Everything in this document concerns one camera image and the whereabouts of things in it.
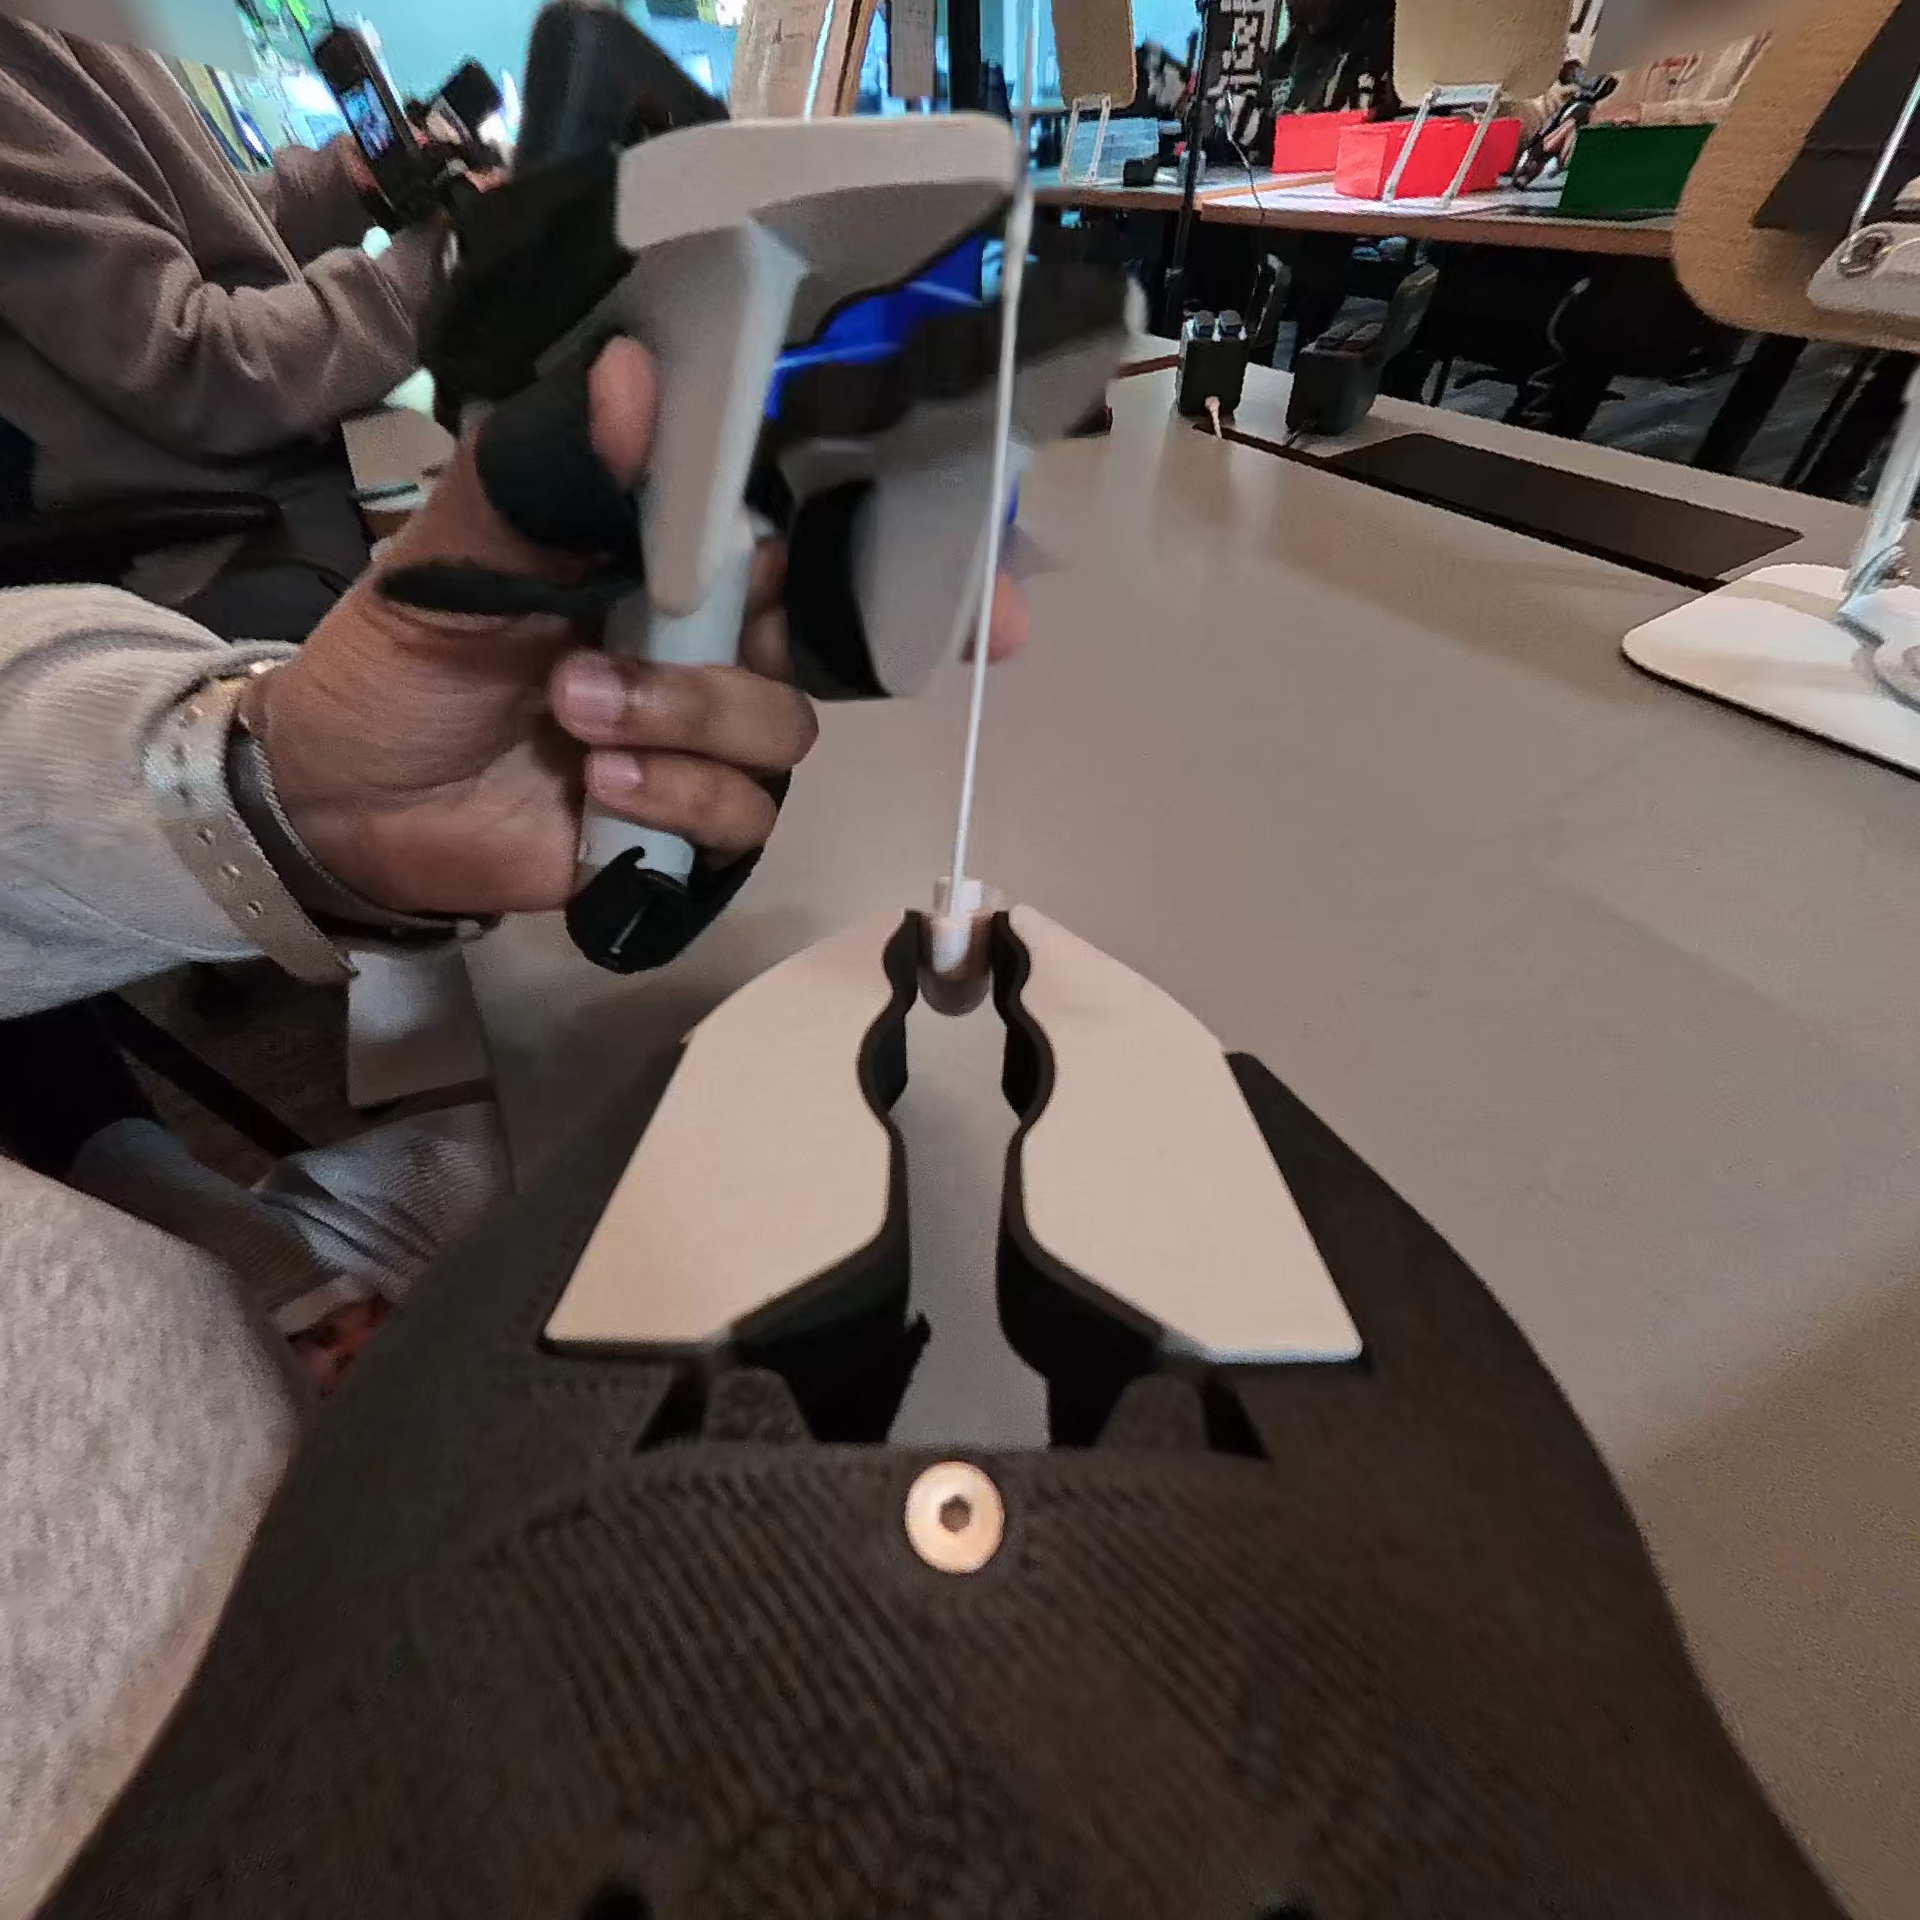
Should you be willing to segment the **grey wrist watch band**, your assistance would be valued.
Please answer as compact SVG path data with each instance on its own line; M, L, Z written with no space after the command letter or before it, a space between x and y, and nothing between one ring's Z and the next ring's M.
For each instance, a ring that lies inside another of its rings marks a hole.
M251 726L276 661L239 661L191 684L143 748L158 824L188 878L242 942L308 986L349 986L365 954L435 958L496 918L428 918L372 902L328 874L275 788Z

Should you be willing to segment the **green plastic bin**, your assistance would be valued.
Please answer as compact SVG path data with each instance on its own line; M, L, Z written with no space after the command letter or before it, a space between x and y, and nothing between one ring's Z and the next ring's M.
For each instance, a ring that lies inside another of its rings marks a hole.
M1586 126L1571 144L1562 221L1651 221L1676 212L1713 124Z

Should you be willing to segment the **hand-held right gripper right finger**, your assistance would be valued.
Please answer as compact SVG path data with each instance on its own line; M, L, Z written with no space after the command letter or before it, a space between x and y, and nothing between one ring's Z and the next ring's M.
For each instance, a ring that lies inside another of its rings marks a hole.
M1008 935L1025 966L1012 1014L1048 1069L1018 1151L1033 1248L1179 1356L1358 1361L1358 1324L1212 1029L1032 905Z

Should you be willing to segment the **blue plastic bin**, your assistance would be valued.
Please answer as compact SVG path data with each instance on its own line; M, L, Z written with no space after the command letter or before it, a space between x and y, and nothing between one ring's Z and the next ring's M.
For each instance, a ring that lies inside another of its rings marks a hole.
M908 394L923 401L995 396L999 361L1002 239L961 239L901 285L849 301L818 334L781 354L769 378L763 428L781 426L791 385L818 371L905 362Z

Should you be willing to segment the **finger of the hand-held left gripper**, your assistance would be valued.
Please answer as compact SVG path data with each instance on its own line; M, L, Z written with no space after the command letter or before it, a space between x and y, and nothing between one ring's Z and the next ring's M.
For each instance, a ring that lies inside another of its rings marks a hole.
M643 254L761 225L832 285L892 285L999 214L1018 176L992 115L718 121L622 151L615 239Z
M1002 309L949 302L869 361L781 381L771 522L796 679L905 699L963 651L992 578Z

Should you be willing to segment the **wide wooden black board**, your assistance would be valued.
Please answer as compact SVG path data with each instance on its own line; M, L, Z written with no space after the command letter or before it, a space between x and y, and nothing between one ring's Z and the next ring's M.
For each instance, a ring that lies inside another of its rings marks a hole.
M1391 84L1402 105L1433 88L1535 96L1558 81L1573 2L1393 2Z

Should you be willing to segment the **narrow wooden black board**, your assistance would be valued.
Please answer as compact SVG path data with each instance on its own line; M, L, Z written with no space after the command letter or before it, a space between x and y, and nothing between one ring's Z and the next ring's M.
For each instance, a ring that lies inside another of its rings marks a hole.
M1048 24L1056 96L1125 109L1139 88L1133 2L1048 2Z

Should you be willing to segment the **large red plastic bin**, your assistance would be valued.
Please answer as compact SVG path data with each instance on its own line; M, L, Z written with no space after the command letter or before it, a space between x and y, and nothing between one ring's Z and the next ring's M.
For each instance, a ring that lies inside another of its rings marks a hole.
M1475 121L1428 118L1402 162L1411 134L1411 121L1348 126L1338 144L1332 192L1362 202L1383 199L1391 179L1396 179L1393 199L1441 199L1449 188L1458 198L1495 192L1519 158L1523 121L1495 118L1471 151Z

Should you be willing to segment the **person's left hand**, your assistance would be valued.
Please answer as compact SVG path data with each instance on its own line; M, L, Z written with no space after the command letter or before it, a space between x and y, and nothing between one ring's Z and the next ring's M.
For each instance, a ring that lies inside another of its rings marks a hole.
M721 871L761 851L781 814L775 779L818 739L778 612L781 544L756 546L735 664L616 661L555 614L401 605L382 589L412 564L531 582L589 569L491 509L473 439L238 709L299 846L352 894L415 918L561 909L585 806L683 836Z

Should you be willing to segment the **white metal board stand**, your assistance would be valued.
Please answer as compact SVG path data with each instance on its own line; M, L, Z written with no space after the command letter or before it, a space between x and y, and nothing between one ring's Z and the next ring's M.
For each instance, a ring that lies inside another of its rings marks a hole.
M1916 375L1845 569L1779 564L1622 636L1682 691L1916 774Z

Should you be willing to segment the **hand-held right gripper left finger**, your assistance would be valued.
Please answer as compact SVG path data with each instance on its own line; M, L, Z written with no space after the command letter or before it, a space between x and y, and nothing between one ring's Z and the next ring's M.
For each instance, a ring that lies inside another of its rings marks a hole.
M558 1352L771 1346L908 1302L903 1022L913 918L866 918L685 1038L543 1338Z

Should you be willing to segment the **wooden table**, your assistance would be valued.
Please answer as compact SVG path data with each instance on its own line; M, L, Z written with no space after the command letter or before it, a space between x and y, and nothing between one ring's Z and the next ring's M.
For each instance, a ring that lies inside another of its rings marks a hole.
M1339 232L1348 236L1411 236L1443 245L1481 245L1495 252L1558 252L1651 258L1671 254L1676 218L1586 218L1559 209L1555 188L1495 188L1453 198L1396 198L1368 202L1339 198L1329 174L1246 174L1231 168L1203 171L1195 198L1195 221L1218 228L1261 232Z

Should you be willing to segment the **grey desk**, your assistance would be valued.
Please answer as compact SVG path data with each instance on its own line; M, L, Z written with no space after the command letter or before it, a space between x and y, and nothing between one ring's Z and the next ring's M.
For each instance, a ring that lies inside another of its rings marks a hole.
M1916 784L1651 684L1668 582L1113 388L1048 448L973 862L1499 1298L1848 1911L1916 1914Z

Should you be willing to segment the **large black power brick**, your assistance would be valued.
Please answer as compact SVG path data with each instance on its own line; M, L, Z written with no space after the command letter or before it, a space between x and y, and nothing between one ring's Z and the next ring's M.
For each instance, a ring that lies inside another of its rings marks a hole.
M1285 406L1295 439L1346 436L1375 408L1385 366L1402 354L1438 295L1441 271L1409 271L1376 319L1335 324L1296 351Z

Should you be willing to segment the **black white marker board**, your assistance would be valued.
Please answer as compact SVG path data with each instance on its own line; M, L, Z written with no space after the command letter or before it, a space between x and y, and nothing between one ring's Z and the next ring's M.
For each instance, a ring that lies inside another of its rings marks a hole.
M1261 109L1288 28L1288 2L1201 2L1203 101L1219 115Z

